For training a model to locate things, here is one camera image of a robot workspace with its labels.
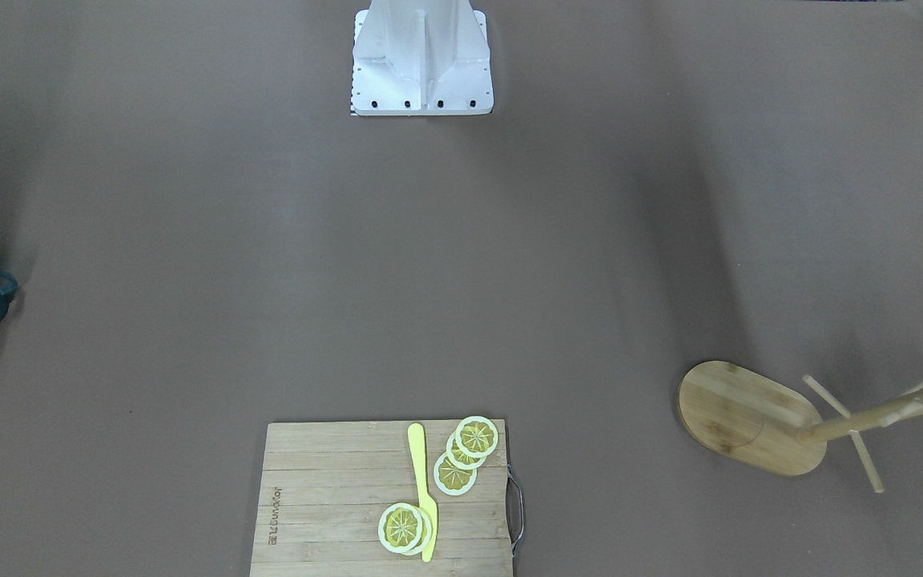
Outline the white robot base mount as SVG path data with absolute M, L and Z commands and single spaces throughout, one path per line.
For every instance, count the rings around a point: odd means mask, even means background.
M 349 110 L 357 116 L 487 115 L 490 36 L 469 1 L 373 1 L 353 26 Z

